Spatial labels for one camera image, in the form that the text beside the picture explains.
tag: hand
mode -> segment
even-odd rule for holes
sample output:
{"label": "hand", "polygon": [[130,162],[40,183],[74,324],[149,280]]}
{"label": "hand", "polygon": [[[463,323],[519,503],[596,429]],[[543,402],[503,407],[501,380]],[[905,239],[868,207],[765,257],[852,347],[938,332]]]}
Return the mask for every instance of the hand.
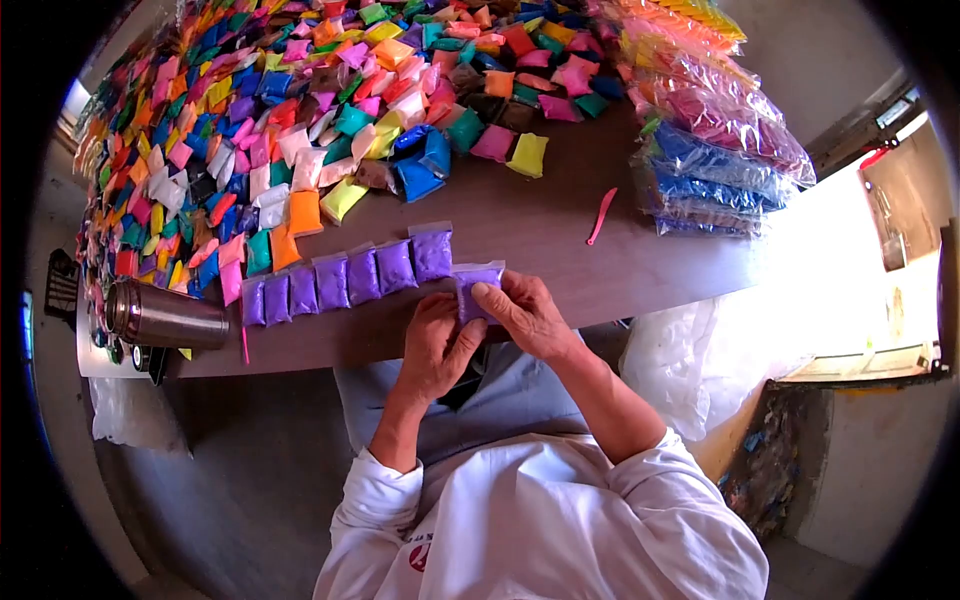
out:
{"label": "hand", "polygon": [[579,342],[560,316],[550,292],[539,277],[506,270],[502,291],[489,283],[470,289],[481,308],[497,318],[521,350],[540,360],[564,356]]}
{"label": "hand", "polygon": [[456,324],[453,294],[431,294],[420,301],[407,327],[403,366],[390,392],[392,398],[426,410],[430,402],[450,391],[487,334],[487,321],[474,319],[451,346]]}

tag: stainless steel thermos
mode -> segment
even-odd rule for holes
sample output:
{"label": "stainless steel thermos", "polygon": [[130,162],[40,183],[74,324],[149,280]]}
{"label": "stainless steel thermos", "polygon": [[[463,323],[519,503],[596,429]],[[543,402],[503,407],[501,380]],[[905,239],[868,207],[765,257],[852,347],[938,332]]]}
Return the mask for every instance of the stainless steel thermos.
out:
{"label": "stainless steel thermos", "polygon": [[110,286],[105,309],[107,328],[129,344],[216,349],[230,334],[224,308],[134,280]]}

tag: white shirt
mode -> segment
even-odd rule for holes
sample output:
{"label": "white shirt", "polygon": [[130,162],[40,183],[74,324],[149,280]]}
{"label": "white shirt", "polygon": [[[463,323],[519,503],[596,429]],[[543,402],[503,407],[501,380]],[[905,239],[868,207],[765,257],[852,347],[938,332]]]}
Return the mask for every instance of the white shirt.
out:
{"label": "white shirt", "polygon": [[616,467],[524,435],[401,474],[365,449],[314,600],[762,598],[768,564],[671,429]]}

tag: black chair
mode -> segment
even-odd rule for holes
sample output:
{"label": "black chair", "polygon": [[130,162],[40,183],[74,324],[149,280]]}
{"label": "black chair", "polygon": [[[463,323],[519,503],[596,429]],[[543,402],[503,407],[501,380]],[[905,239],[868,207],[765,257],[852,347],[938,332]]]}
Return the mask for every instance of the black chair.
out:
{"label": "black chair", "polygon": [[80,264],[63,248],[50,252],[47,263],[47,290],[43,302],[43,314],[63,319],[70,329],[77,332],[77,286],[80,280]]}

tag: floor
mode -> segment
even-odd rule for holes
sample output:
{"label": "floor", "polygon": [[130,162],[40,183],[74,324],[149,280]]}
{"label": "floor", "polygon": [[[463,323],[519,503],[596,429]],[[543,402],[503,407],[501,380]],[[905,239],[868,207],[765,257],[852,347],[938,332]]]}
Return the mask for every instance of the floor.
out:
{"label": "floor", "polygon": [[[601,324],[582,333],[615,369],[627,330]],[[332,372],[171,381],[163,389],[192,458],[95,443],[144,564],[211,598],[309,597],[352,459]],[[741,420],[745,428],[749,415]],[[715,473],[739,446],[736,428],[696,452]]]}

